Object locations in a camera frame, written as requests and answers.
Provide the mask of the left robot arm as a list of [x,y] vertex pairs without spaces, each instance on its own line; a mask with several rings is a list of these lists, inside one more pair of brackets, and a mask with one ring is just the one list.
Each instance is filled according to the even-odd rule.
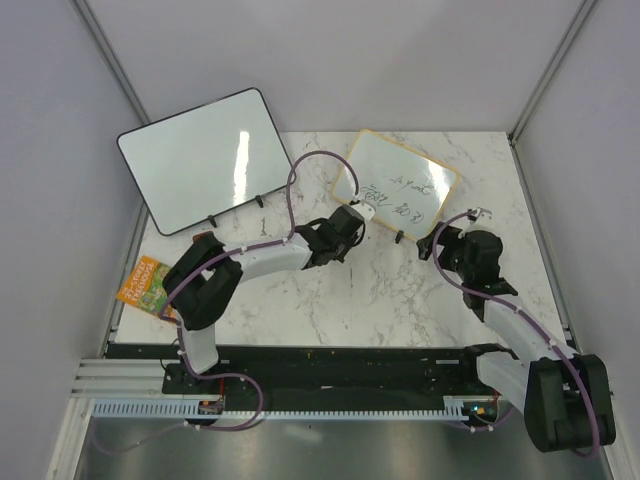
[[291,237],[252,245],[225,244],[211,232],[199,237],[162,280],[167,305],[180,322],[180,350],[189,364],[185,382],[198,393],[218,385],[215,323],[239,285],[282,271],[343,262],[361,243],[374,213],[372,206],[357,201],[338,207],[328,218],[296,226]]

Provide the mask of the small yellow-framed whiteboard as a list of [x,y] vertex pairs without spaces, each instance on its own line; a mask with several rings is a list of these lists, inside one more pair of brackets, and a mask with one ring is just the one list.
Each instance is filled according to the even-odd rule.
[[454,168],[370,130],[358,133],[346,161],[333,198],[363,200],[375,221],[411,241],[431,233],[460,178]]

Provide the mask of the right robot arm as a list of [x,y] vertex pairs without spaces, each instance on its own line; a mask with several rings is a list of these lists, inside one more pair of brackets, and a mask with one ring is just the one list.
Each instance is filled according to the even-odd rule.
[[432,260],[467,308],[507,345],[475,348],[475,359],[458,368],[460,386],[473,394],[487,387],[502,394],[522,414],[541,452],[597,454],[617,436],[604,362],[577,352],[533,318],[501,275],[502,240],[479,228],[479,213],[466,216],[466,229],[439,222],[416,243],[419,258]]

